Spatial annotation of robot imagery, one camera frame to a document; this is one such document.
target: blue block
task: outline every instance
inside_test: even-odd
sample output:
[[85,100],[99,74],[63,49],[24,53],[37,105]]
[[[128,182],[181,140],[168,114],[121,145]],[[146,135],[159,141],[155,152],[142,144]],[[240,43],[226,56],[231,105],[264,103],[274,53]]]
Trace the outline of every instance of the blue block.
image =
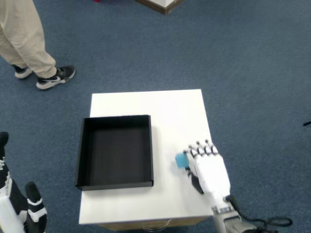
[[184,153],[178,153],[175,156],[175,160],[176,160],[177,166],[179,168],[187,168],[187,167],[189,167],[188,158],[187,158],[187,156]]

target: white tabletop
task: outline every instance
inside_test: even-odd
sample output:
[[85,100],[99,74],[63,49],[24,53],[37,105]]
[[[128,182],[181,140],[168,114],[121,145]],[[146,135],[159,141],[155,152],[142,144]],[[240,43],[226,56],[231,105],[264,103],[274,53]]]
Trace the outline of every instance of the white tabletop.
[[83,191],[80,224],[211,216],[175,155],[210,139],[201,90],[93,94],[90,117],[151,115],[154,186]]

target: sneaker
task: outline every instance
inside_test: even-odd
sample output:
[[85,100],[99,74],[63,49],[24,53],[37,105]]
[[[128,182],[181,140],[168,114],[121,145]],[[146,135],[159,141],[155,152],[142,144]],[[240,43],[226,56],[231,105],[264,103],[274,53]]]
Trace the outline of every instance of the sneaker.
[[15,66],[15,65],[12,65],[12,66],[15,69],[15,77],[17,77],[18,79],[25,79],[33,72],[28,67],[22,69],[22,68],[19,68],[18,66]]
[[40,90],[46,90],[58,84],[64,84],[68,82],[75,75],[75,73],[76,69],[73,66],[60,67],[57,68],[56,74],[48,79],[38,77],[36,86]]

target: open black box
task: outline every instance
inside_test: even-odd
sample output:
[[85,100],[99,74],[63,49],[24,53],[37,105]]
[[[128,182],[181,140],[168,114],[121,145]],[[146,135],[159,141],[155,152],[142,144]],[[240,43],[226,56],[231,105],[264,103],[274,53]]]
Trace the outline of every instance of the open black box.
[[84,119],[76,187],[100,190],[153,183],[149,115]]

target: khaki trousers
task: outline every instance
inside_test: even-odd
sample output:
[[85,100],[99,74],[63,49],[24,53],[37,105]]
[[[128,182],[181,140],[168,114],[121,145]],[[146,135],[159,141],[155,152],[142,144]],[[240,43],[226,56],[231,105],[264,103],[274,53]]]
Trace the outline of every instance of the khaki trousers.
[[12,65],[29,67],[41,78],[55,75],[56,62],[45,51],[33,0],[0,0],[0,55]]

